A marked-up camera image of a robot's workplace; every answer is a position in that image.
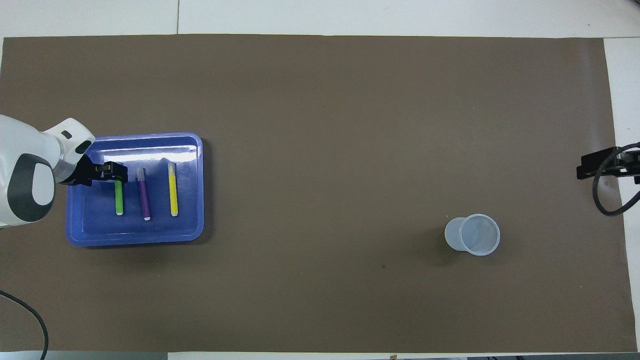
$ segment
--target purple marker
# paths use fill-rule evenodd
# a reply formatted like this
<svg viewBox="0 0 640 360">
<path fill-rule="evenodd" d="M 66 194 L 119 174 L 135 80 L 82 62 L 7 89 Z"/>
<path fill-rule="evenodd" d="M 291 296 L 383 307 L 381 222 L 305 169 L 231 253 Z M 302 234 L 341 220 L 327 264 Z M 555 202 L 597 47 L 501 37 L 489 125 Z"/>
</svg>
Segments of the purple marker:
<svg viewBox="0 0 640 360">
<path fill-rule="evenodd" d="M 145 180 L 145 168 L 138 169 L 138 189 L 140 189 L 140 203 L 142 204 L 142 217 L 145 221 L 151 220 L 149 208 L 149 195 L 147 194 L 147 182 Z"/>
</svg>

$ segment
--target yellow marker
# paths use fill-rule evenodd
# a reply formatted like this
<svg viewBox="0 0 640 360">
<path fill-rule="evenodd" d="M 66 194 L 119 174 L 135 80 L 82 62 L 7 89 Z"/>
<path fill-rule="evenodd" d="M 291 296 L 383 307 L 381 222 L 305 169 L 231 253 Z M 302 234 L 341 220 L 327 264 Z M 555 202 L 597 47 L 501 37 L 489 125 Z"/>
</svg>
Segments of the yellow marker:
<svg viewBox="0 0 640 360">
<path fill-rule="evenodd" d="M 178 190 L 175 185 L 175 163 L 169 161 L 169 200 L 171 201 L 171 216 L 178 216 Z"/>
</svg>

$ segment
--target marker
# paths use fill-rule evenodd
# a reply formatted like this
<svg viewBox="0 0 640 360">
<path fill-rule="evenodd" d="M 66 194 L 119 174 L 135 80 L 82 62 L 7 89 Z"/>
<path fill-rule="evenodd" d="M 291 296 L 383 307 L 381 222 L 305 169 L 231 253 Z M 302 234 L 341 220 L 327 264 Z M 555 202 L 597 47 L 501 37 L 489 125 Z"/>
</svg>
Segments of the marker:
<svg viewBox="0 0 640 360">
<path fill-rule="evenodd" d="M 145 221 L 149 221 L 151 220 L 151 209 L 149 208 L 149 195 L 147 193 L 147 182 L 145 180 L 145 168 L 138 169 L 138 189 L 140 190 L 142 217 Z"/>
<path fill-rule="evenodd" d="M 169 200 L 171 202 L 171 216 L 178 216 L 178 190 L 175 185 L 175 163 L 169 161 Z"/>
<path fill-rule="evenodd" d="M 124 214 L 124 205 L 122 204 L 122 182 L 120 180 L 115 181 L 116 187 L 116 215 Z"/>
</svg>

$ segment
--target black cable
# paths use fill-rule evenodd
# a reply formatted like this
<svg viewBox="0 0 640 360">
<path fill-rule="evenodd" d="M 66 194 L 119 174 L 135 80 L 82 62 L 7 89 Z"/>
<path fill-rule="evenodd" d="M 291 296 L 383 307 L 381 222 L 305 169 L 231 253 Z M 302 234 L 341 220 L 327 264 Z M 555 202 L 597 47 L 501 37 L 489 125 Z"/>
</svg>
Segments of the black cable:
<svg viewBox="0 0 640 360">
<path fill-rule="evenodd" d="M 609 156 L 607 156 L 606 159 L 604 159 L 603 162 L 601 162 L 600 166 L 598 167 L 598 171 L 596 171 L 596 174 L 593 176 L 593 185 L 591 186 L 591 193 L 593 194 L 593 202 L 596 203 L 596 208 L 598 208 L 598 210 L 600 210 L 601 213 L 607 215 L 608 217 L 614 217 L 616 215 L 620 215 L 624 213 L 626 210 L 629 210 L 629 208 L 631 208 L 640 200 L 640 192 L 637 192 L 631 199 L 629 199 L 629 201 L 627 201 L 626 204 L 620 206 L 619 209 L 609 211 L 602 206 L 602 204 L 600 203 L 600 199 L 598 198 L 598 182 L 600 181 L 600 176 L 602 176 L 602 172 L 604 171 L 604 168 L 617 155 L 629 149 L 633 149 L 634 147 L 640 147 L 640 142 L 630 143 L 629 145 L 623 146 L 618 150 L 610 153 Z"/>
<path fill-rule="evenodd" d="M 38 314 L 38 311 L 35 311 L 31 306 L 29 306 L 29 304 L 27 304 L 26 302 L 18 299 L 17 297 L 5 293 L 4 291 L 0 290 L 0 296 L 4 296 L 7 299 L 15 302 L 16 304 L 24 307 L 25 309 L 27 309 L 33 316 L 36 317 L 36 320 L 38 320 L 38 323 L 40 323 L 40 327 L 42 328 L 42 336 L 44 337 L 44 347 L 42 348 L 42 355 L 40 356 L 40 360 L 44 360 L 44 357 L 47 356 L 47 349 L 49 348 L 49 334 L 47 333 L 47 327 L 44 325 L 44 321 L 42 320 L 42 318 L 40 317 L 40 314 Z"/>
</svg>

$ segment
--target green marker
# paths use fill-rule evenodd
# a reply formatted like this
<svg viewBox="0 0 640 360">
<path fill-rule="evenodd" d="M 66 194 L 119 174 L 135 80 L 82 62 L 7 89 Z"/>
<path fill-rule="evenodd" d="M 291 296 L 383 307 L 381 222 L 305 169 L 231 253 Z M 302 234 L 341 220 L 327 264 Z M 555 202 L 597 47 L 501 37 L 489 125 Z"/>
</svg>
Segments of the green marker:
<svg viewBox="0 0 640 360">
<path fill-rule="evenodd" d="M 116 180 L 116 215 L 124 214 L 124 205 L 122 204 L 122 182 Z"/>
</svg>

